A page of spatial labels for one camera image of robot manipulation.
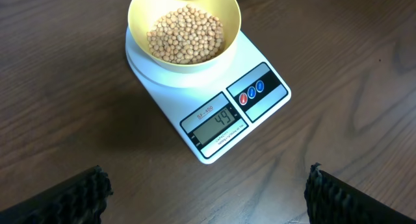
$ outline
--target table top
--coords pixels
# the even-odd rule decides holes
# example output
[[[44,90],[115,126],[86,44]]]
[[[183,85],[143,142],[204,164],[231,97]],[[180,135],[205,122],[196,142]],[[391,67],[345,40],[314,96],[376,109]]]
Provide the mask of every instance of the table top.
[[[130,0],[0,0],[0,210],[100,165],[104,223],[306,222],[320,162],[416,218],[416,0],[237,1],[292,99],[206,166],[127,65]]]

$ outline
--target yellow bowl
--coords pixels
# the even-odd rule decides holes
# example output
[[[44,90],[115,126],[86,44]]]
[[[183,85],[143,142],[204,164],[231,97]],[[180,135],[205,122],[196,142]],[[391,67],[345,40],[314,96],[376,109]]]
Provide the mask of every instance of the yellow bowl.
[[[224,25],[224,50],[216,58],[199,64],[173,64],[156,58],[150,53],[149,42],[146,33],[151,30],[153,24],[170,11],[192,3],[220,18]],[[236,0],[132,0],[129,7],[128,22],[131,34],[138,46],[152,59],[165,69],[179,73],[193,73],[207,69],[215,62],[232,56],[230,47],[234,44],[241,28],[241,13]]]

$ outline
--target wooden table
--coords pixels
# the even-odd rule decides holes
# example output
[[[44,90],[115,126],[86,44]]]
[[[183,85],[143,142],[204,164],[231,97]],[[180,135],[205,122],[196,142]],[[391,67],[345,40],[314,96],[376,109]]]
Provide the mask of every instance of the wooden table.
[[[292,99],[197,161],[130,70],[130,0],[0,0],[0,210],[91,166],[104,223],[297,223],[315,162],[416,218],[416,0],[238,0]]]

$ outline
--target white digital scale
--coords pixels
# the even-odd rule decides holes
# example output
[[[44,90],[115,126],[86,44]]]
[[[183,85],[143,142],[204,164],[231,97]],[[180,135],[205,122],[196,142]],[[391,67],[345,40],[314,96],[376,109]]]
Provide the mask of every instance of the white digital scale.
[[[242,32],[229,49],[233,59],[183,74],[160,67],[139,48],[129,28],[125,37],[131,69],[204,164],[217,160],[291,98],[287,84]]]

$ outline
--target digital scale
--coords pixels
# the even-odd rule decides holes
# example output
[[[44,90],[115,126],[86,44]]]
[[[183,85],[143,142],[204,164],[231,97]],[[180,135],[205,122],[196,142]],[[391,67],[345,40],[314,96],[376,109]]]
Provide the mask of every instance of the digital scale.
[[[213,163],[291,98],[291,90],[240,31],[222,58],[198,73],[160,67],[134,41],[125,51],[131,69],[192,152]]]

